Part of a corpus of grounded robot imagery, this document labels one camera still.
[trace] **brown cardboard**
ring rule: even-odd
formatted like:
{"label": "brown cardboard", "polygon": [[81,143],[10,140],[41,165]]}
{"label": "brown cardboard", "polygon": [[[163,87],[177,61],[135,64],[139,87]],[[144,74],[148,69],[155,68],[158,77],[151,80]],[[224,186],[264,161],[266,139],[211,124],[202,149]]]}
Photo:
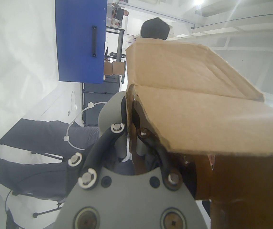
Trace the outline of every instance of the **brown cardboard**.
{"label": "brown cardboard", "polygon": [[114,75],[124,75],[125,74],[125,63],[124,62],[113,62],[112,73]]}
{"label": "brown cardboard", "polygon": [[103,74],[104,75],[112,75],[112,68],[113,68],[112,63],[105,62],[104,63],[104,68],[103,68]]}
{"label": "brown cardboard", "polygon": [[[135,100],[168,151],[195,155],[212,228],[273,228],[273,109],[263,94],[202,45],[143,38],[126,55],[128,125]],[[217,155],[213,172],[207,154]]]}
{"label": "brown cardboard", "polygon": [[105,62],[104,63],[104,75],[124,75],[125,63],[124,62]]}

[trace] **gray metal plate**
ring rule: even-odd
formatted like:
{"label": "gray metal plate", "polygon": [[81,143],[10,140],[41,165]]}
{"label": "gray metal plate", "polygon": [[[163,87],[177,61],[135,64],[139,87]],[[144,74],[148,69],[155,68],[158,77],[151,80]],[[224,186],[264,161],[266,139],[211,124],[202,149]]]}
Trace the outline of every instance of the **gray metal plate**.
{"label": "gray metal plate", "polygon": [[[112,179],[108,188],[100,180]],[[152,176],[159,178],[157,189],[150,186]],[[84,190],[76,185],[61,209],[54,229],[73,228],[76,213],[84,207],[95,208],[100,216],[100,229],[160,229],[162,213],[167,208],[177,208],[185,216],[187,228],[207,229],[199,208],[183,184],[176,192],[169,191],[162,182],[159,168],[138,176],[123,176],[105,168],[93,190]]]}

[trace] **cardboard flap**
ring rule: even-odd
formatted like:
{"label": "cardboard flap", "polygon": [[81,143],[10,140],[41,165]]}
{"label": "cardboard flap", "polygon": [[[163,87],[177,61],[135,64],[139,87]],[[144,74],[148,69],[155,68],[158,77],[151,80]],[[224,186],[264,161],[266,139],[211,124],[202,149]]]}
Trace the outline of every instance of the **cardboard flap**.
{"label": "cardboard flap", "polygon": [[129,85],[264,101],[262,93],[206,46],[140,38],[126,54]]}
{"label": "cardboard flap", "polygon": [[273,109],[208,47],[138,39],[126,53],[128,102],[140,102],[168,151],[273,154]]}

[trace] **gray pants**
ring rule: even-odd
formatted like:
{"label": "gray pants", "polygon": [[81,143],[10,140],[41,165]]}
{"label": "gray pants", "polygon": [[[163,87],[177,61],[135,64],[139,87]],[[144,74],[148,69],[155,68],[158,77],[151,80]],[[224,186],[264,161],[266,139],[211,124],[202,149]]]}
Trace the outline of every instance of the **gray pants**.
{"label": "gray pants", "polygon": [[[21,119],[0,140],[0,144],[70,158],[79,150],[63,140],[67,123]],[[71,143],[88,148],[99,138],[98,127],[72,125]],[[19,164],[0,159],[0,183],[17,194],[33,194],[40,199],[60,201],[65,198],[66,162],[49,164]]]}

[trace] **blue board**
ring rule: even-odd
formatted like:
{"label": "blue board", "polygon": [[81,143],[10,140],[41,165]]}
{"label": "blue board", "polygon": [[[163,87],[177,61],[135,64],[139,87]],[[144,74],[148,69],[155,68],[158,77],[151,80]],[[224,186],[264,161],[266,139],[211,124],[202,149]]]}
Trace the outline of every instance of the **blue board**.
{"label": "blue board", "polygon": [[103,83],[107,0],[55,0],[59,81]]}

